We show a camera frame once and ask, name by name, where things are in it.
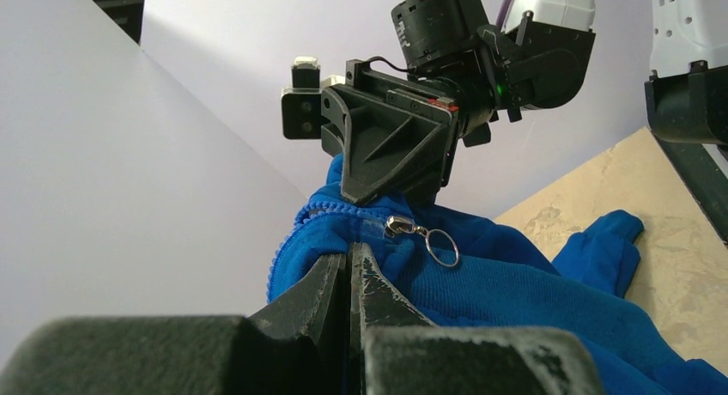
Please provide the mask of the blue white red jacket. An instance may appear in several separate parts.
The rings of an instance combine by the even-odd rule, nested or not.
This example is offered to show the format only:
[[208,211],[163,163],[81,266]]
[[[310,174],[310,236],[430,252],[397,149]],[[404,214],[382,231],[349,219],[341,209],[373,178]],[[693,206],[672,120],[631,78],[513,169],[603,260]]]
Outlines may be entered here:
[[383,275],[441,326],[547,326],[572,332],[609,394],[724,394],[727,378],[685,360],[625,294],[640,263],[641,219],[600,216],[546,258],[520,231],[392,193],[356,206],[340,193],[343,159],[294,219],[270,270],[267,297],[284,294],[322,255],[368,244]]

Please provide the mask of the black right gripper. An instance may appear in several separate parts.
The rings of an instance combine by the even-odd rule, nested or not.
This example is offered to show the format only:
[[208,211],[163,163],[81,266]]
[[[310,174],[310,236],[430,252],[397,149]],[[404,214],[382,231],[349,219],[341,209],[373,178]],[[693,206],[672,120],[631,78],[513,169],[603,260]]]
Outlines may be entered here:
[[343,157],[341,196],[364,206],[392,193],[412,205],[433,204],[450,182],[457,136],[490,141],[495,85],[474,58],[445,58],[394,70],[385,58],[352,59],[347,80],[325,88],[322,144]]

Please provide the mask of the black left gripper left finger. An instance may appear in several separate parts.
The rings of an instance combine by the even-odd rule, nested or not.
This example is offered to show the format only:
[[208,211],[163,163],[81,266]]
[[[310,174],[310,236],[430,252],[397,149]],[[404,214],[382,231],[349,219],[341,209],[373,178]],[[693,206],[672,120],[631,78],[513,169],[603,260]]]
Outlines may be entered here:
[[335,394],[348,327],[343,255],[249,317],[74,317],[32,332],[4,394]]

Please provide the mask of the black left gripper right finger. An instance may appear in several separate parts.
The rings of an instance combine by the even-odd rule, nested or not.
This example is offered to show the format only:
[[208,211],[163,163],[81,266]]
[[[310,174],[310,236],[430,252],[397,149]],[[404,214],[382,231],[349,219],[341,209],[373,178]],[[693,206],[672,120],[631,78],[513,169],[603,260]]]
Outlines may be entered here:
[[351,394],[602,394],[574,334],[551,327],[437,326],[381,273],[372,249],[349,249]]

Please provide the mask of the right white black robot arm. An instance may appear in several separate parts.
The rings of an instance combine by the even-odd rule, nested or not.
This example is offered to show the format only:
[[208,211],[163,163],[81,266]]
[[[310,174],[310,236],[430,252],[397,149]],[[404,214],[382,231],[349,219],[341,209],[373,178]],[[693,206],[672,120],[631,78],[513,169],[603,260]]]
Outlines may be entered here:
[[[721,237],[727,180],[706,146],[727,147],[727,0],[651,0],[644,84],[652,134]],[[596,0],[403,0],[391,21],[405,67],[395,76],[350,60],[321,93],[322,144],[343,158],[342,197],[364,205],[395,191],[431,203],[455,148],[488,143],[506,112],[554,109],[580,91],[596,34]]]

